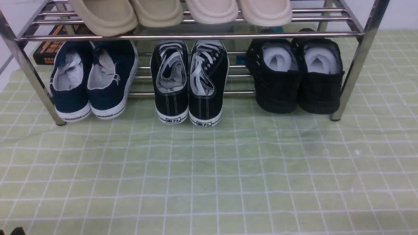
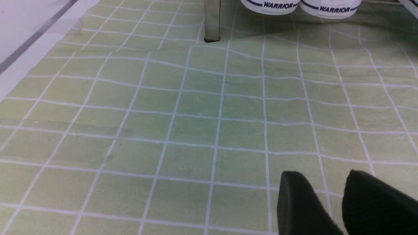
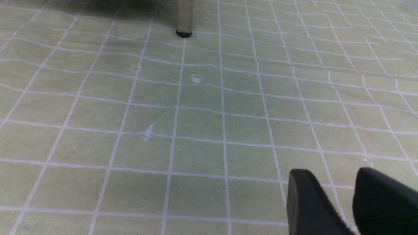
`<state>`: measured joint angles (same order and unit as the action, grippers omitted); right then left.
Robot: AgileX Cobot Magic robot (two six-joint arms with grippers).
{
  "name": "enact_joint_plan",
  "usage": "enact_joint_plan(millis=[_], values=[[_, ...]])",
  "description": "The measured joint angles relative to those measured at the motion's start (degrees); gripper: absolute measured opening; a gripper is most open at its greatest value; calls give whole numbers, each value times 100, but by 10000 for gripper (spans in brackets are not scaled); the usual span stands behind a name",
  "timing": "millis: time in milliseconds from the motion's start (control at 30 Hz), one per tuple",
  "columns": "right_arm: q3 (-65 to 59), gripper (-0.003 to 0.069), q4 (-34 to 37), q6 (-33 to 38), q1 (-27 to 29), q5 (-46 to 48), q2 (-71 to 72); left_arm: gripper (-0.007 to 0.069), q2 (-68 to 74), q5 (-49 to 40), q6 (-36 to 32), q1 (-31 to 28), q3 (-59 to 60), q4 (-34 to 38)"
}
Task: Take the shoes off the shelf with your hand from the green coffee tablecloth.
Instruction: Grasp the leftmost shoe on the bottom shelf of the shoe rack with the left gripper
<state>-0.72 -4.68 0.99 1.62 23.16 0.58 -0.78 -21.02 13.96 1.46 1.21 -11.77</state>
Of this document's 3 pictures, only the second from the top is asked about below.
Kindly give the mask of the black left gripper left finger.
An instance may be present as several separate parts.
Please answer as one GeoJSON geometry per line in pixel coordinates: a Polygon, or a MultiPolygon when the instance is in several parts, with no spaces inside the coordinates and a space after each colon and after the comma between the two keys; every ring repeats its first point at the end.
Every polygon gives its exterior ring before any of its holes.
{"type": "Polygon", "coordinates": [[[279,235],[343,235],[307,178],[297,171],[281,174],[277,221],[279,235]]]}

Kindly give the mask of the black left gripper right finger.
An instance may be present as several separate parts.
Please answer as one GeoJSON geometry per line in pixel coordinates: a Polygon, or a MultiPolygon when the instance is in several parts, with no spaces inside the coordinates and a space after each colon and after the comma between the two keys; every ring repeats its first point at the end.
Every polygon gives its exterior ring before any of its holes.
{"type": "Polygon", "coordinates": [[[360,170],[346,179],[342,217],[350,235],[418,233],[417,200],[360,170]]]}

